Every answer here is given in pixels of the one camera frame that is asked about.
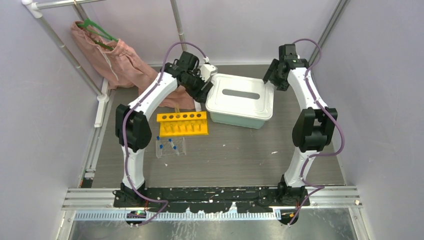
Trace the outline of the blue capped tube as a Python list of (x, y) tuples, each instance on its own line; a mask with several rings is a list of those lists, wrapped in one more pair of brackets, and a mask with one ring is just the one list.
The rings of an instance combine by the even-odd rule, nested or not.
[(174, 144), (174, 142), (173, 142), (173, 140), (172, 140), (171, 138), (169, 138), (169, 139), (168, 139), (168, 142), (169, 142), (169, 144), (171, 145), (171, 147), (172, 147), (174, 150), (176, 150), (176, 149), (177, 149), (177, 147), (175, 146), (175, 144)]
[(161, 143), (161, 138), (159, 137), (159, 136), (157, 136), (156, 137), (156, 142), (155, 142), (155, 147), (156, 147), (156, 157), (158, 158), (158, 159), (160, 159), (160, 156), (159, 156), (159, 150), (160, 150), (160, 145), (161, 145), (162, 143)]
[(162, 144), (159, 145), (159, 158), (163, 156), (163, 148), (164, 146)]

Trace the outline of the large clear test tube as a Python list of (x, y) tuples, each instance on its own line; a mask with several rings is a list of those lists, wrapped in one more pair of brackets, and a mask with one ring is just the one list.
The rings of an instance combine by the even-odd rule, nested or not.
[(176, 104), (174, 109), (175, 109), (176, 117), (177, 118), (180, 118), (181, 117), (181, 112), (180, 112), (179, 105)]

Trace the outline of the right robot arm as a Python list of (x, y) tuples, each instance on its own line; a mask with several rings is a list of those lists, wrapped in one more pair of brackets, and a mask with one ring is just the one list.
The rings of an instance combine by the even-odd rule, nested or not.
[(272, 60), (262, 79), (277, 91), (292, 88), (300, 108), (291, 135), (293, 157), (277, 187), (276, 200), (286, 206), (306, 198), (306, 175), (316, 156), (331, 143), (338, 117), (335, 108), (320, 102), (320, 94), (309, 81), (309, 67), (308, 61), (298, 56), (295, 44), (284, 44), (279, 46), (278, 58)]

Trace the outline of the small clear tube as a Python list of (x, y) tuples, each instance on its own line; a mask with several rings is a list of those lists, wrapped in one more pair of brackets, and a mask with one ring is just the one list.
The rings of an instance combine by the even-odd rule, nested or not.
[(175, 152), (175, 154), (176, 154), (177, 156), (179, 156), (179, 155), (180, 155), (179, 150), (177, 149), (177, 147), (176, 147), (176, 146), (173, 146), (173, 150), (174, 150), (174, 152)]

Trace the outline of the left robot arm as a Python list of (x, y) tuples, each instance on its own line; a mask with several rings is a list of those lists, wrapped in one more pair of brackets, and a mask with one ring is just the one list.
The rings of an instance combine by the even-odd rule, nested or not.
[(133, 206), (147, 199), (143, 173), (144, 153), (152, 139), (150, 117), (165, 98), (183, 87), (198, 103), (205, 103), (213, 83), (210, 78), (218, 72), (204, 57), (203, 65), (195, 55), (184, 51), (178, 59), (166, 62), (147, 89), (128, 105), (120, 104), (115, 113), (115, 135), (123, 152), (124, 176), (115, 197)]

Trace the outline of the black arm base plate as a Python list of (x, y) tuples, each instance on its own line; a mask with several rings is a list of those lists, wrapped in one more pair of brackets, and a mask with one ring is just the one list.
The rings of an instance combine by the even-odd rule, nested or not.
[(305, 187), (239, 186), (239, 187), (148, 187), (142, 189), (143, 199), (126, 186), (114, 190), (115, 208), (146, 207), (156, 213), (206, 214), (227, 213), (232, 205), (237, 213), (270, 213), (274, 207), (300, 206), (308, 191)]

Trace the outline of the white bin lid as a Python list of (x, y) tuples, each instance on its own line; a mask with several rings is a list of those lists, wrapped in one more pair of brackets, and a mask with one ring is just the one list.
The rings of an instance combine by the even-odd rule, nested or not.
[(211, 113), (268, 121), (273, 115), (275, 86), (262, 79), (218, 73), (205, 103)]

